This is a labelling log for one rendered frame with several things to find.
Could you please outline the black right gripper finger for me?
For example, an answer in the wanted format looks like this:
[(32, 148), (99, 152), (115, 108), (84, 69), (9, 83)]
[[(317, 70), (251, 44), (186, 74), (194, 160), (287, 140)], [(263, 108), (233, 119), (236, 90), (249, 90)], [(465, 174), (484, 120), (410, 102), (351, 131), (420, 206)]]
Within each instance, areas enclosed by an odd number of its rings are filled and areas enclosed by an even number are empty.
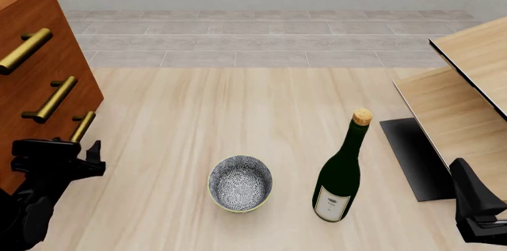
[(471, 219), (479, 225), (505, 225), (497, 215), (507, 210), (507, 203), (498, 198), (478, 178), (463, 158), (449, 166), (456, 194), (456, 221)]

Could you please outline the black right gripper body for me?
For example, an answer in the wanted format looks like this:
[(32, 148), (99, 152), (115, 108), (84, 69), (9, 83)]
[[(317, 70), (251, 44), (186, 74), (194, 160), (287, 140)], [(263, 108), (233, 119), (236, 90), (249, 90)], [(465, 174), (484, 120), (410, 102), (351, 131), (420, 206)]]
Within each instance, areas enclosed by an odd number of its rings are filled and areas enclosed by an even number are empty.
[(507, 219), (494, 216), (463, 218), (456, 226), (466, 243), (507, 245)]

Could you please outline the cork bottle stopper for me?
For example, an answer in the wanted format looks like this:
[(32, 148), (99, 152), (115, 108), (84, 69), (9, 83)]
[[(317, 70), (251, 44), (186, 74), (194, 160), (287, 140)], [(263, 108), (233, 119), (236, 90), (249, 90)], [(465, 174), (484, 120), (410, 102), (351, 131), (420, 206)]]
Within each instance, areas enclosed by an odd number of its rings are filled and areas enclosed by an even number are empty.
[(353, 112), (353, 122), (359, 126), (366, 127), (372, 122), (372, 112), (366, 108), (358, 108)]

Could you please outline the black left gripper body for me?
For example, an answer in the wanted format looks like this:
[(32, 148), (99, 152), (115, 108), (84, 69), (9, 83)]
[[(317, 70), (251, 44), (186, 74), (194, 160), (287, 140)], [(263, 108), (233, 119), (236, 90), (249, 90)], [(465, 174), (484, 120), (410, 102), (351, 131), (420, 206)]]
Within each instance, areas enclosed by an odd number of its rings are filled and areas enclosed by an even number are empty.
[(93, 167), (78, 158), (29, 158), (15, 157), (10, 167), (22, 172), (27, 179), (35, 177), (68, 177), (72, 181), (93, 177)]

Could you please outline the patterned grey bowl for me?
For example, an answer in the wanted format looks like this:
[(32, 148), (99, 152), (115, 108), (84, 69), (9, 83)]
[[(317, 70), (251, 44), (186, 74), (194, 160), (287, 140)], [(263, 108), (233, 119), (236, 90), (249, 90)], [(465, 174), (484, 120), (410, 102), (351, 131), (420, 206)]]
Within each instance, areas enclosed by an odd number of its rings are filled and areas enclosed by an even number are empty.
[(223, 159), (208, 176), (208, 192), (223, 210), (246, 213), (257, 210), (268, 200), (273, 175), (261, 160), (249, 155)]

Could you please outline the dark green wine bottle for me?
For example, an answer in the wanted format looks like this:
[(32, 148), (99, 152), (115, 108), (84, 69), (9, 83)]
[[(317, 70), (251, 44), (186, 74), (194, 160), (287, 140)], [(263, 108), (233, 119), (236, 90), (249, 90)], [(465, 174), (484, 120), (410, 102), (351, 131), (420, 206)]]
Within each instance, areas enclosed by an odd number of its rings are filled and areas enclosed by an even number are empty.
[(327, 222), (345, 218), (360, 187), (359, 153), (369, 126), (350, 122), (340, 150), (321, 168), (312, 196), (315, 214)]

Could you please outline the pale wooden shelf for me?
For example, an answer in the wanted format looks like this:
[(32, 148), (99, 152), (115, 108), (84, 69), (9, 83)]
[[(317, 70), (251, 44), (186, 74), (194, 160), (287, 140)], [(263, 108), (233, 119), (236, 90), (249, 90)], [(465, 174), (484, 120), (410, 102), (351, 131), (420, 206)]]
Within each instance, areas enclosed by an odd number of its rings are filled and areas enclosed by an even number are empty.
[(394, 81), (411, 117), (381, 127), (418, 201), (454, 196), (464, 159), (507, 202), (507, 17), (430, 40), (445, 67)]

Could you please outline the brown wooden cabinet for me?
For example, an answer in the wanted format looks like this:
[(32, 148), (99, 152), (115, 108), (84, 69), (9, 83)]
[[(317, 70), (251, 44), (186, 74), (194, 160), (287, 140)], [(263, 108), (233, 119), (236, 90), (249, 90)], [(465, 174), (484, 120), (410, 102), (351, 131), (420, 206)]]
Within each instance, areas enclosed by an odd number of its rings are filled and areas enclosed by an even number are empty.
[(0, 191), (13, 141), (82, 136), (104, 96), (57, 0), (0, 0)]

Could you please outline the wooden drawer front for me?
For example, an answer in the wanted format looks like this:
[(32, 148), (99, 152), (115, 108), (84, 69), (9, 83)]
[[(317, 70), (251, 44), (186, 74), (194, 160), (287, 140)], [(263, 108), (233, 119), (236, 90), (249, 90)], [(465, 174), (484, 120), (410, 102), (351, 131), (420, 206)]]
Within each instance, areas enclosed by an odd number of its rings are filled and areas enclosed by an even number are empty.
[[(23, 112), (34, 112), (48, 100), (56, 88), (51, 82), (62, 82), (67, 77), (77, 78), (77, 84), (45, 122), (21, 117)], [(23, 173), (13, 172), (10, 163), (12, 143), (18, 139), (54, 139), (68, 141), (78, 126), (72, 117), (84, 116), (97, 110), (104, 100), (90, 70), (82, 73), (50, 73), (44, 77), (24, 76), (11, 86), (0, 84), (0, 188), (13, 193), (25, 179)]]
[(0, 140), (29, 136), (42, 124), (25, 120), (23, 112), (39, 110), (57, 89), (50, 82), (81, 77), (88, 69), (85, 58), (67, 22), (8, 28), (0, 25), (0, 60), (21, 46), (23, 34), (48, 29), (52, 38), (40, 46), (10, 74), (0, 73)]
[(0, 0), (0, 25), (10, 29), (64, 21), (57, 0)]

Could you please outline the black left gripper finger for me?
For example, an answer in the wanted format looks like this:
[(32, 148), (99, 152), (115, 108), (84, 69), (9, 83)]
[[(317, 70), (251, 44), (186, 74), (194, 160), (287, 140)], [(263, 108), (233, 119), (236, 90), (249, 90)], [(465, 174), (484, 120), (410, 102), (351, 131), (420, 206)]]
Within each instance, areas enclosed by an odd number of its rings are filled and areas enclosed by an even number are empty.
[(101, 160), (101, 141), (97, 140), (86, 151), (87, 171), (90, 174), (104, 174), (106, 170), (106, 162)]

